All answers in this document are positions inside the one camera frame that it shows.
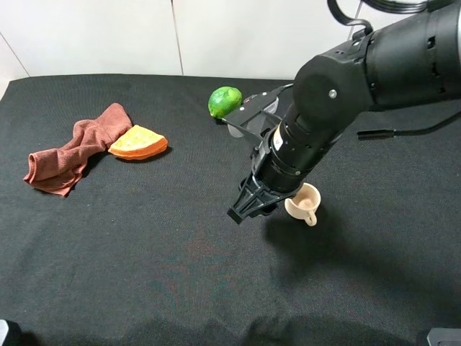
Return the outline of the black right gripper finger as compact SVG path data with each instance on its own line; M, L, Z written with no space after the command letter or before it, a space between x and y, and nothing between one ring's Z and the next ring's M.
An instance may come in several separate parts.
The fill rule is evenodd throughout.
M278 209L277 203L272 203L271 205L266 205L263 208L259 209L258 215L259 216L269 216L271 215L276 209Z
M262 208L263 202L259 193L250 189L242 189L227 214L237 224L241 224L246 218L258 216Z

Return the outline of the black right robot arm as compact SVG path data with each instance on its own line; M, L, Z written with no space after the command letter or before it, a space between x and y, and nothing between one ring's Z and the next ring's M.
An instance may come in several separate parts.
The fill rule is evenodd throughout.
M237 223L270 214L366 111L382 112L460 98L460 3L371 1L404 19L380 30L328 3L345 26L360 26L351 40L310 59L291 83L283 116L268 107L279 90L259 94L225 123L251 136L251 171L228 215Z

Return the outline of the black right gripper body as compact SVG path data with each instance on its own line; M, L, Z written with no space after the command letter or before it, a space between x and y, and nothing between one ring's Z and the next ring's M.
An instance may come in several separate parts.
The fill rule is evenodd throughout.
M300 187L289 192L278 192L267 187L262 181L257 179L254 175L250 174L241 182L239 192L242 189L250 189L259 193L264 207L266 205L271 205L272 203L279 203L287 198L295 196L300 190Z

